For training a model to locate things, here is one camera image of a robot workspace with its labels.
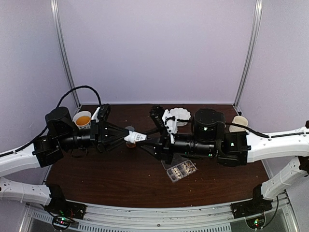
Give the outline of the grey capped pill bottle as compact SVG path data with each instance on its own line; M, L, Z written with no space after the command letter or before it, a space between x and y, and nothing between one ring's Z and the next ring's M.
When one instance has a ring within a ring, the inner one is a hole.
M127 129L127 130L129 130L129 131L134 131L134 130L135 130L135 128L134 128L133 126L127 126L127 127L125 127L125 129ZM135 147L136 147L135 144L130 143L130 142L126 142L126 146L127 146L128 148L135 148Z

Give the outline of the small white capped bottle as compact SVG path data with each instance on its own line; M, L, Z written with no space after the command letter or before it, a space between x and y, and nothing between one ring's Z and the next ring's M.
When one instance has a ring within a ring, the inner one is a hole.
M128 143L135 144L136 142L147 140L146 134L142 134L131 130L129 130L128 132L129 134L126 137L124 137L124 140Z

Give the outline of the clear plastic pill organizer box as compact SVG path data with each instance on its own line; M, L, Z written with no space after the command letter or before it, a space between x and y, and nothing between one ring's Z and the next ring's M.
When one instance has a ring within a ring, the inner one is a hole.
M197 171L197 167L189 159L177 161L176 164L165 164L163 161L161 163L172 183L178 182Z

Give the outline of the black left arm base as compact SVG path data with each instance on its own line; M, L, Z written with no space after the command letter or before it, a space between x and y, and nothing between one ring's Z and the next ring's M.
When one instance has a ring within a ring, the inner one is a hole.
M75 223L75 219L83 219L86 205L68 201L59 185L46 185L50 191L49 204L43 205L44 210L52 217L52 226L58 231L64 231Z

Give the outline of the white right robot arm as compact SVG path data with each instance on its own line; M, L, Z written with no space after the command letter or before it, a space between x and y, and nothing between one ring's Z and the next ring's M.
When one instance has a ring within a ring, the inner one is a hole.
M151 110L151 118L160 131L160 138L144 135L137 145L168 164L175 153L188 158L216 158L217 164L227 167L293 156L277 175L254 188L253 199L247 204L251 213L258 213L266 202L274 200L297 178L309 173L309 130L306 127L262 134L243 126L240 132L226 132L228 123L224 114L207 108L187 117L156 107Z

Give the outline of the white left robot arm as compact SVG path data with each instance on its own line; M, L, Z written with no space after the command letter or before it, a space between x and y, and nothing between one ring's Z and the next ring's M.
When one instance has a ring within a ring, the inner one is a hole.
M43 168L55 164L64 152L96 148L110 151L130 140L133 132L107 122L110 107L97 108L91 125L79 128L66 107L57 107L45 116L48 132L33 141L0 155L0 197L52 207L58 214L66 214L70 207L58 185L30 185L5 179L8 174Z

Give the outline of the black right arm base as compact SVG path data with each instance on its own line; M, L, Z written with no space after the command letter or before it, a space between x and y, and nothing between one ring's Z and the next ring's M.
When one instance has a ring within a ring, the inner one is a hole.
M265 200L261 191L262 184L253 189L253 198L231 204L234 219L253 216L271 210L272 200Z

